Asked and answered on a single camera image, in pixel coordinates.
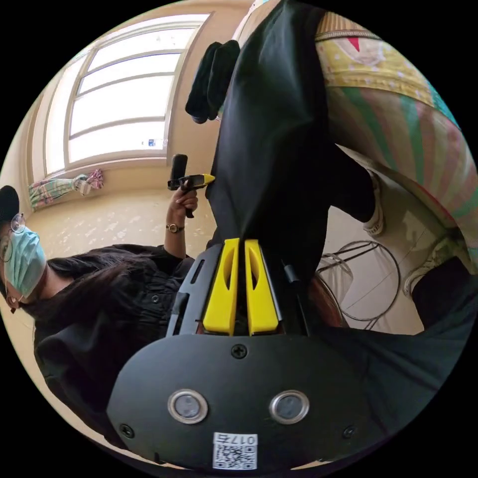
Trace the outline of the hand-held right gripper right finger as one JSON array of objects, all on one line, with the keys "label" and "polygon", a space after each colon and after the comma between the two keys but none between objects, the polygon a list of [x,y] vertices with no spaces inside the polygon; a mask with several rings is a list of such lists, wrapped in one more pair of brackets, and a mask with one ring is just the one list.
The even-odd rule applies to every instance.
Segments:
[{"label": "hand-held right gripper right finger", "polygon": [[279,319],[257,240],[247,239],[244,242],[244,263],[249,334],[275,333]]}]

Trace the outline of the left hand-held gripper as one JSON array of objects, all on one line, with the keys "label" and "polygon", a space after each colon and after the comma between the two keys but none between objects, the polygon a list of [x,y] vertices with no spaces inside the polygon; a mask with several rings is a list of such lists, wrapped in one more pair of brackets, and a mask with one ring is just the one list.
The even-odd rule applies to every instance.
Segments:
[{"label": "left hand-held gripper", "polygon": [[[176,178],[176,179],[170,179],[167,182],[167,187],[170,191],[173,193],[178,190],[198,190],[201,189],[204,185],[209,185],[212,184],[215,181],[215,176],[211,174],[203,174],[201,175],[192,175],[192,176],[185,176],[181,178]],[[188,214],[188,219],[192,219],[194,217],[194,213]]]}]

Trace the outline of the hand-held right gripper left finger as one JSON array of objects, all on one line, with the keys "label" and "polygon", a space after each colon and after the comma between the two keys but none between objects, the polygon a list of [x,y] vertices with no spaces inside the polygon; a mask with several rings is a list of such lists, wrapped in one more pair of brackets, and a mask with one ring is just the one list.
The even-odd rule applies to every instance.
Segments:
[{"label": "hand-held right gripper left finger", "polygon": [[233,335],[236,321],[239,239],[224,242],[203,317],[208,333]]}]

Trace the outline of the person's left hand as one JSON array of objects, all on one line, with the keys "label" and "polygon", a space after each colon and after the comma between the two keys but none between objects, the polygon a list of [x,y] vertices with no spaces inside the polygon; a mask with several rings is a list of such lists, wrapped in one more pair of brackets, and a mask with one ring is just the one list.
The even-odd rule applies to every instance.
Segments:
[{"label": "person's left hand", "polygon": [[171,202],[166,213],[166,224],[175,224],[183,227],[188,214],[193,214],[198,207],[198,197],[196,190],[176,190],[171,198]]}]

